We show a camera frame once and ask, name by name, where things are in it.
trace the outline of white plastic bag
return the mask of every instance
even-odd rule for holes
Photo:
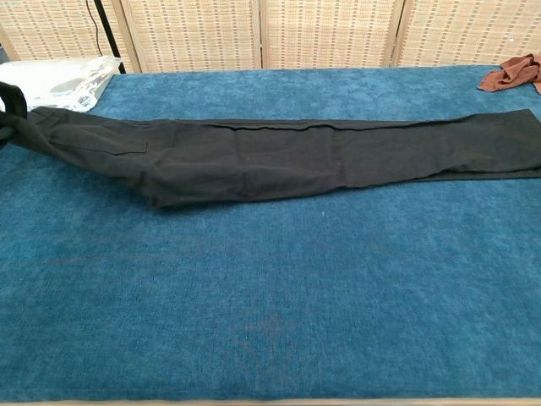
[[[0,81],[18,86],[28,110],[60,107],[88,112],[115,73],[120,58],[17,61],[0,65]]]

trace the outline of brown cloth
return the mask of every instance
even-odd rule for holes
[[[489,72],[481,81],[479,89],[483,91],[504,91],[524,83],[533,82],[541,95],[541,55],[528,54],[514,57],[503,62],[502,70]]]

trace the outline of blue terry cloth surface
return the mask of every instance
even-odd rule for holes
[[[531,108],[491,67],[113,78],[113,118]],[[541,396],[541,179],[153,211],[0,151],[0,400]]]

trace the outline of wicker panel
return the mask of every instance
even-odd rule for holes
[[[101,51],[112,55],[94,2],[90,10],[98,25]],[[126,70],[133,71],[110,0],[103,2]],[[80,58],[99,56],[96,27],[85,0],[0,1],[0,25],[6,49],[13,60]]]
[[[144,72],[255,69],[257,0],[123,0]]]
[[[262,0],[266,68],[387,66],[402,0]]]
[[[393,64],[493,64],[530,52],[541,52],[539,0],[407,0]]]

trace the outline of folded trousers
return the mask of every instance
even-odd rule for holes
[[[541,175],[541,123],[529,110],[432,122],[135,122],[40,107],[2,113],[0,126],[14,130],[10,142],[118,179],[154,207]]]

